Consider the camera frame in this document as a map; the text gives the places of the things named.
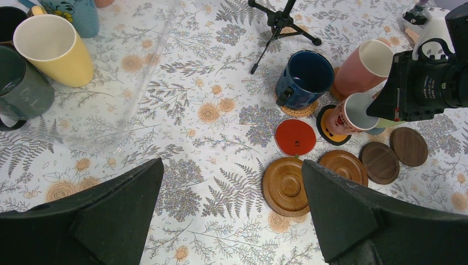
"orange coaster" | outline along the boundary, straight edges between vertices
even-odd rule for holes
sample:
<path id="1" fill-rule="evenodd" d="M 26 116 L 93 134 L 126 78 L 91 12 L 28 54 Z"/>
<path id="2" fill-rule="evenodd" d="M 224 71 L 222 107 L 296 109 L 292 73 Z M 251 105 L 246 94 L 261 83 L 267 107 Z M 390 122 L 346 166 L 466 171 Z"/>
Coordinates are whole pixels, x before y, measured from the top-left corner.
<path id="1" fill-rule="evenodd" d="M 278 125 L 275 132 L 278 147 L 288 156 L 301 156 L 310 152 L 317 138 L 312 127 L 296 119 L 285 120 Z"/>
<path id="2" fill-rule="evenodd" d="M 339 67 L 333 69 L 333 71 L 335 72 L 335 76 L 336 76 L 336 73 L 338 72 L 338 70 L 339 70 Z M 336 98 L 337 100 L 339 100 L 340 102 L 346 99 L 345 96 L 341 95 L 341 94 L 336 90 L 334 84 L 333 84 L 332 87 L 330 88 L 330 94 L 331 94 L 334 98 Z"/>
<path id="3" fill-rule="evenodd" d="M 317 116 L 317 130 L 327 142 L 339 146 L 346 144 L 351 139 L 351 135 L 333 135 L 328 131 L 326 120 L 335 107 L 335 105 L 327 105 L 320 110 Z"/>
<path id="4" fill-rule="evenodd" d="M 301 217 L 310 212 L 302 181 L 302 161 L 294 157 L 273 162 L 263 176 L 263 195 L 268 206 L 286 217 Z"/>

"mug rim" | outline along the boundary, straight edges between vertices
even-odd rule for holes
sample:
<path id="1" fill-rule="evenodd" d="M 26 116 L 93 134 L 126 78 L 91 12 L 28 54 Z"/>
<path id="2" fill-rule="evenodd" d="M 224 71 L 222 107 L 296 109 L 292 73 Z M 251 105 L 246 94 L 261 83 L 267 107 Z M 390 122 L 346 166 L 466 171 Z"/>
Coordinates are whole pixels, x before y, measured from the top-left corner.
<path id="1" fill-rule="evenodd" d="M 6 92 L 6 93 L 1 93 L 1 92 L 0 92 L 0 97 L 2 97 L 2 96 L 4 96 L 4 95 L 7 95 L 7 94 L 9 94 L 10 92 L 12 92 L 13 90 L 17 89 L 18 86 L 21 84 L 21 82 L 24 80 L 24 77 L 26 76 L 26 72 L 28 71 L 28 65 L 27 65 L 28 63 L 27 63 L 27 61 L 26 61 L 25 58 L 22 57 L 22 55 L 21 55 L 18 51 L 16 51 L 15 49 L 13 49 L 13 48 L 11 48 L 11 47 L 8 47 L 7 45 L 3 45 L 3 44 L 0 44 L 0 49 L 1 49 L 1 48 L 8 49 L 8 50 L 10 50 L 11 52 L 15 53 L 16 55 L 18 55 L 18 57 L 19 57 L 21 60 L 23 60 L 23 66 L 24 66 L 24 67 L 23 67 L 22 77 L 21 77 L 21 80 L 19 81 L 19 83 L 16 84 L 12 89 L 10 89 L 10 90 L 9 90 L 8 92 Z"/>
<path id="2" fill-rule="evenodd" d="M 53 19 L 58 19 L 59 21 L 62 21 L 62 22 L 65 22 L 69 27 L 71 27 L 71 29 L 73 30 L 73 43 L 72 45 L 70 46 L 70 48 L 68 48 L 68 50 L 66 52 L 64 52 L 62 55 L 58 56 L 58 57 L 54 57 L 54 58 L 51 58 L 51 59 L 46 59 L 46 60 L 40 60 L 40 59 L 34 59 L 34 58 L 31 58 L 29 56 L 26 56 L 25 54 L 23 54 L 19 49 L 18 47 L 15 46 L 16 50 L 18 51 L 19 54 L 21 54 L 24 58 L 28 59 L 28 60 L 31 60 L 31 61 L 35 61 L 35 62 L 50 62 L 50 61 L 55 61 L 57 59 L 60 59 L 62 57 L 64 57 L 65 55 L 67 55 L 72 49 L 73 47 L 75 46 L 76 44 L 76 41 L 78 39 L 77 35 L 78 33 L 76 32 L 75 28 L 73 27 L 72 23 L 70 23 L 68 20 L 66 20 L 65 18 L 62 18 L 62 17 L 59 17 L 58 15 L 52 15 L 52 14 L 41 14 L 41 15 L 34 15 L 30 18 L 27 18 L 26 20 L 22 21 L 16 28 L 14 34 L 13 34 L 13 45 L 15 45 L 16 41 L 15 39 L 17 38 L 17 32 L 18 30 L 21 28 L 21 27 L 24 27 L 24 24 L 29 21 L 29 20 L 33 20 L 33 19 L 41 19 L 41 17 L 44 17 L 44 18 L 52 18 Z"/>
<path id="3" fill-rule="evenodd" d="M 344 114 L 344 116 L 346 117 L 346 119 L 349 121 L 349 123 L 351 123 L 351 125 L 353 125 L 356 129 L 358 129 L 358 130 L 360 130 L 360 131 L 368 131 L 368 130 L 371 130 L 371 129 L 375 128 L 375 127 L 377 126 L 377 124 L 379 124 L 380 118 L 374 117 L 374 118 L 377 118 L 377 121 L 375 122 L 374 126 L 372 126 L 372 127 L 370 127 L 370 128 L 367 128 L 367 129 L 364 129 L 364 128 L 361 128 L 361 127 L 359 127 L 359 126 L 356 126 L 356 125 L 354 124 L 354 122 L 352 122 L 351 119 L 350 119 L 349 116 L 348 116 L 348 112 L 346 111 L 346 106 L 347 106 L 347 104 L 348 104 L 348 102 L 349 102 L 349 99 L 350 99 L 352 96 L 356 95 L 356 94 L 367 95 L 366 93 L 362 93 L 362 92 L 358 92 L 358 93 L 354 93 L 354 94 L 349 95 L 349 96 L 344 100 L 344 104 L 343 104 L 343 114 Z"/>
<path id="4" fill-rule="evenodd" d="M 363 48 L 363 44 L 365 44 L 365 43 L 375 43 L 375 42 L 384 45 L 384 46 L 386 47 L 386 50 L 388 50 L 388 51 L 390 51 L 390 52 L 392 53 L 392 60 L 393 60 L 393 56 L 395 55 L 395 53 L 393 52 L 392 48 L 390 48 L 388 45 L 386 45 L 386 44 L 383 43 L 382 41 L 380 41 L 380 40 L 375 40 L 375 39 L 366 40 L 365 42 L 363 42 L 363 43 L 361 43 L 361 44 L 359 45 L 359 60 L 361 61 L 361 63 L 363 64 L 363 66 L 366 68 L 366 70 L 369 71 L 370 73 L 372 73 L 373 75 L 376 75 L 376 76 L 382 77 L 382 78 L 388 78 L 389 75 L 390 75 L 390 73 L 389 73 L 388 75 L 386 75 L 386 76 L 378 75 L 377 73 L 375 73 L 374 71 L 372 71 L 371 69 L 369 69 L 369 68 L 367 67 L 367 65 L 363 62 L 363 59 L 361 58 L 361 50 L 362 50 L 362 48 Z"/>
<path id="5" fill-rule="evenodd" d="M 293 82 L 294 85 L 296 85 L 299 89 L 301 89 L 301 90 L 303 90 L 303 91 L 305 91 L 305 92 L 307 92 L 307 93 L 310 93 L 310 94 L 323 94 L 323 93 L 327 92 L 327 91 L 332 87 L 332 85 L 333 85 L 333 82 L 334 82 L 334 79 L 335 79 L 335 72 L 333 71 L 333 66 L 332 66 L 332 64 L 330 63 L 330 61 L 329 61 L 327 58 L 325 58 L 325 56 L 319 54 L 318 52 L 310 51 L 310 50 L 302 50 L 302 51 L 297 51 L 297 52 L 293 53 L 293 54 L 291 55 L 291 57 L 289 58 L 289 60 L 288 60 L 288 64 L 286 65 L 286 69 L 287 69 L 287 71 L 288 71 L 288 74 L 289 74 L 289 75 L 291 74 L 291 71 L 290 71 L 290 69 L 289 69 L 289 64 L 291 63 L 291 60 L 293 59 L 294 56 L 296 56 L 297 54 L 300 54 L 300 53 L 302 53 L 302 52 L 306 52 L 306 53 L 311 53 L 311 54 L 314 54 L 314 55 L 318 55 L 319 57 L 321 57 L 321 59 L 325 60 L 325 62 L 327 62 L 329 68 L 331 69 L 331 72 L 332 72 L 332 78 L 331 78 L 331 79 L 332 79 L 332 80 L 331 80 L 331 82 L 330 82 L 330 84 L 328 85 L 327 88 L 325 88 L 325 89 L 323 89 L 323 90 L 321 90 L 321 91 L 319 91 L 319 92 L 312 92 L 312 91 L 305 90 L 305 89 L 301 88 L 298 84 L 296 84 L 296 82 L 294 82 L 294 79 L 291 78 L 291 79 L 292 79 L 292 82 Z"/>

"mug handle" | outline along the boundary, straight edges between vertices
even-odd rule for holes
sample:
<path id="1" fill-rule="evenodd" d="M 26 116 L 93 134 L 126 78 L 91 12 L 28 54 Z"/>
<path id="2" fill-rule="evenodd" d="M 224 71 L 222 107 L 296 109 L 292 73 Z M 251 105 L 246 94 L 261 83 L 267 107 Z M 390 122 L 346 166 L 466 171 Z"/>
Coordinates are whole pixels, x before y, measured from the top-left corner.
<path id="1" fill-rule="evenodd" d="M 287 89 L 285 89 L 282 94 L 278 97 L 278 99 L 276 100 L 276 104 L 279 106 L 279 107 L 282 107 L 284 106 L 284 104 L 286 103 L 286 100 L 291 97 L 292 95 L 294 94 L 294 89 L 292 89 L 291 87 L 287 87 Z"/>
<path id="2" fill-rule="evenodd" d="M 19 128 L 23 127 L 25 124 L 26 124 L 25 120 L 18 120 L 15 125 L 8 127 L 5 123 L 3 123 L 2 119 L 0 119 L 0 131 L 18 130 Z"/>

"dark blue ceramic mug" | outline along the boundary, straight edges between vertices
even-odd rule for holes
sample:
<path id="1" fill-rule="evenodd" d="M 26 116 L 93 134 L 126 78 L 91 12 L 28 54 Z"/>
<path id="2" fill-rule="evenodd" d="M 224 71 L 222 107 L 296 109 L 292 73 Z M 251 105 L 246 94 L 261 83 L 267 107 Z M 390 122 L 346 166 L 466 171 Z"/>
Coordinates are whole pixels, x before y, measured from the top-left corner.
<path id="1" fill-rule="evenodd" d="M 313 51 L 298 51 L 289 58 L 276 83 L 276 104 L 305 108 L 327 92 L 333 80 L 333 67 L 325 57 Z"/>

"round wooden coaster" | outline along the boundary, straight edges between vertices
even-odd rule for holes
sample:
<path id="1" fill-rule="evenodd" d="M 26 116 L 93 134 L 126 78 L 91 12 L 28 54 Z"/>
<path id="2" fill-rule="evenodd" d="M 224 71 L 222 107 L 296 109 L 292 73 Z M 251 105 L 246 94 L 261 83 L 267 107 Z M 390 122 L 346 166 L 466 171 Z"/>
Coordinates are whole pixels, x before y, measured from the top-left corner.
<path id="1" fill-rule="evenodd" d="M 302 120 L 285 120 L 278 125 L 275 132 L 278 147 L 288 156 L 302 156 L 309 153 L 317 138 L 312 127 Z"/>
<path id="2" fill-rule="evenodd" d="M 343 150 L 330 151 L 323 155 L 318 163 L 344 178 L 366 187 L 369 184 L 364 165 L 350 152 Z"/>
<path id="3" fill-rule="evenodd" d="M 390 184 L 400 173 L 400 163 L 395 152 L 381 142 L 371 142 L 364 146 L 361 161 L 367 175 L 377 184 Z"/>
<path id="4" fill-rule="evenodd" d="M 289 116 L 302 118 L 312 115 L 312 113 L 317 109 L 317 107 L 318 100 L 314 101 L 312 104 L 302 109 L 288 109 L 287 107 L 281 107 L 280 109 L 282 112 L 286 113 Z"/>
<path id="5" fill-rule="evenodd" d="M 351 139 L 351 135 L 334 135 L 328 131 L 326 120 L 335 107 L 335 105 L 327 105 L 323 107 L 317 116 L 316 125 L 318 133 L 320 133 L 325 141 L 334 146 L 340 146 L 346 144 L 349 139 Z"/>
<path id="6" fill-rule="evenodd" d="M 282 216 L 301 217 L 310 211 L 301 168 L 301 160 L 284 157 L 273 162 L 263 176 L 265 201 Z"/>
<path id="7" fill-rule="evenodd" d="M 335 72 L 335 76 L 336 76 L 336 73 L 338 72 L 338 70 L 339 70 L 339 67 L 333 69 L 333 71 Z M 345 96 L 341 95 L 341 94 L 336 90 L 334 84 L 333 84 L 332 87 L 330 88 L 330 94 L 331 94 L 334 98 L 336 98 L 337 100 L 339 100 L 340 102 L 346 99 Z"/>
<path id="8" fill-rule="evenodd" d="M 398 159 L 410 167 L 418 167 L 427 160 L 429 154 L 424 138 L 417 131 L 402 127 L 390 135 L 390 147 Z"/>

